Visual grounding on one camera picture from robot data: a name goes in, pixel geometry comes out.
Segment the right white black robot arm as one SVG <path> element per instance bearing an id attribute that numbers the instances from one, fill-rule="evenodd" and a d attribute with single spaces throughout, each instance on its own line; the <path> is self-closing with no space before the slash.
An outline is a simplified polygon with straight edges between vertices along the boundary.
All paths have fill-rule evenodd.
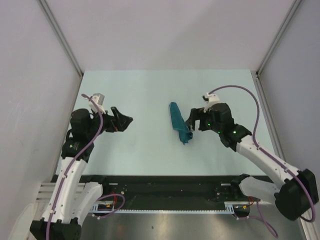
<path id="1" fill-rule="evenodd" d="M 248 196 L 275 204 L 278 211 L 291 221 L 311 210 L 310 221 L 315 220 L 315 204 L 319 202 L 319 195 L 315 175 L 309 169 L 300 170 L 259 146 L 247 128 L 235 123 L 226 103 L 192 108 L 185 122 L 189 130 L 195 130 L 196 121 L 199 121 L 199 131 L 218 134 L 226 148 L 250 160 L 271 180 L 267 182 L 242 175 L 230 188 L 235 200 L 242 201 Z"/>

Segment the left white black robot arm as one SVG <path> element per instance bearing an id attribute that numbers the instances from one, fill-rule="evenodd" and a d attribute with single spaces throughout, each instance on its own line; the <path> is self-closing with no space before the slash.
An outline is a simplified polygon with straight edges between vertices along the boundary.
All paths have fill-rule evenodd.
<path id="1" fill-rule="evenodd" d="M 61 152 L 61 167 L 50 201 L 39 220 L 33 220 L 30 232 L 37 240 L 78 240 L 82 225 L 94 203 L 110 196 L 104 176 L 94 175 L 81 194 L 77 188 L 94 149 L 95 139 L 103 132 L 124 132 L 134 120 L 116 107 L 112 114 L 80 108 L 71 114 L 70 125 Z"/>

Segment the teal cloth napkin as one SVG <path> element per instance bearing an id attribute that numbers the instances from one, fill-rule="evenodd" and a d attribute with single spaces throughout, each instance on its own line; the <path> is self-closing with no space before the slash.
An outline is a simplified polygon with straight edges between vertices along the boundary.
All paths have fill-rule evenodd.
<path id="1" fill-rule="evenodd" d="M 185 123 L 176 102 L 171 102 L 169 104 L 169 112 L 173 130 L 177 131 L 179 140 L 183 145 L 188 144 L 189 141 L 193 139 L 193 133 Z"/>

